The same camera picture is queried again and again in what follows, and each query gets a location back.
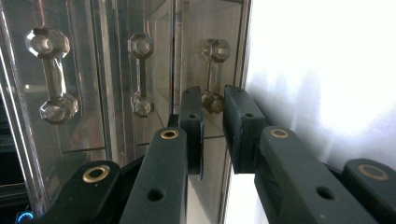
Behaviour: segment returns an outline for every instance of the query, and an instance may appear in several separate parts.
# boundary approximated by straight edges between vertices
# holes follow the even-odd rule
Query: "brass insert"
[[[163,139],[175,139],[178,137],[178,131],[176,130],[165,130],[161,133]]]
[[[108,176],[110,173],[110,167],[106,165],[100,165],[100,166],[95,166],[92,167],[91,169],[88,169],[85,173],[84,176],[82,177],[82,180],[86,183],[96,183],[99,182]]]
[[[376,179],[376,180],[388,180],[389,179],[389,175],[387,174],[387,172],[385,172],[382,169],[379,169],[378,167],[373,166],[373,165],[362,164],[359,166],[359,171],[362,174],[364,174],[372,179]]]
[[[277,137],[277,138],[287,138],[287,137],[289,137],[289,134],[285,130],[282,130],[282,129],[273,129],[273,130],[271,130],[271,135],[273,137]]]

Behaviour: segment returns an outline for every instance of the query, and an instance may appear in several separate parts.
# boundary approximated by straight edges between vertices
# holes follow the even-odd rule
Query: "blue light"
[[[18,223],[21,223],[25,219],[33,219],[33,217],[32,212],[24,212],[18,217]]]

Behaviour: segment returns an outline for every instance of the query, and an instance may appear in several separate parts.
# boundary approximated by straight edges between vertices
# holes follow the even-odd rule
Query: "glass handle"
[[[202,104],[210,114],[219,114],[224,109],[224,98],[219,94],[221,67],[230,57],[230,45],[224,39],[204,40],[203,55],[207,59],[207,87],[202,93]]]
[[[70,50],[59,30],[36,28],[25,38],[26,48],[42,60],[49,99],[40,106],[40,117],[54,125],[64,124],[78,112],[78,101],[66,92],[61,59]]]
[[[136,58],[137,92],[132,96],[132,109],[139,118],[154,112],[154,98],[148,93],[146,59],[154,52],[154,44],[147,35],[132,35],[128,51]]]

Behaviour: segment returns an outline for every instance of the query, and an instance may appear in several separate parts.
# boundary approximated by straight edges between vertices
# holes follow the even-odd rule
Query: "black plastic bracket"
[[[255,184],[271,223],[375,223],[297,135],[262,132]]]
[[[396,172],[367,159],[346,163],[341,181],[379,223],[396,223]]]
[[[120,167],[93,161],[76,171],[46,215],[26,223],[110,223],[120,192]]]
[[[223,131],[236,174],[254,174],[255,141],[266,126],[265,116],[243,89],[226,86]]]
[[[120,223],[185,223],[187,173],[186,133],[172,127],[156,132]]]
[[[201,89],[191,87],[182,92],[178,125],[187,133],[189,175],[204,174],[204,113]]]

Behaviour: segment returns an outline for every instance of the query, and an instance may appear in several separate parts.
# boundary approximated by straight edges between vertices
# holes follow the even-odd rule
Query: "black bracket arm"
[[[360,159],[347,163],[337,179],[293,131],[267,127],[244,90],[227,86],[224,96],[223,131],[234,172],[255,174],[270,223],[396,223],[396,197],[389,196],[395,171]]]

